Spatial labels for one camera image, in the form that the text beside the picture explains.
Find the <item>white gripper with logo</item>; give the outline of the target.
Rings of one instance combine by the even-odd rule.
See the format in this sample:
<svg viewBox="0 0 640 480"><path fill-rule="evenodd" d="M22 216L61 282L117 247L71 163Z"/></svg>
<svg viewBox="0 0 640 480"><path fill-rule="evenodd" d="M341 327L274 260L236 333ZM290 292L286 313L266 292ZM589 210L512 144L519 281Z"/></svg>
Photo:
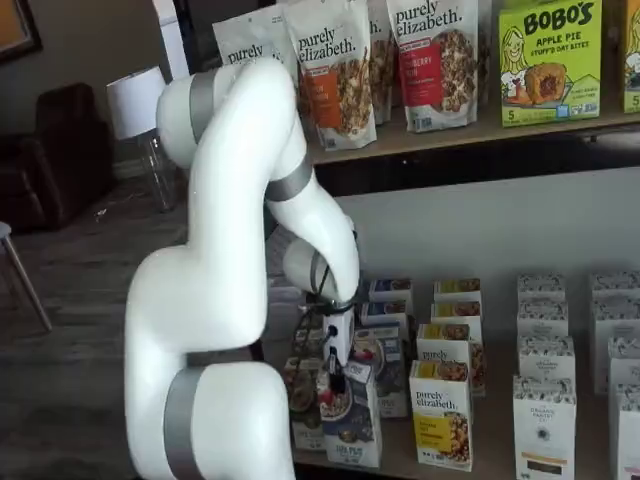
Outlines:
<svg viewBox="0 0 640 480"><path fill-rule="evenodd" d="M325 307L323 313L323 360L328 362L329 386L334 394L345 391L343 366L353 344L354 308Z"/></svg>

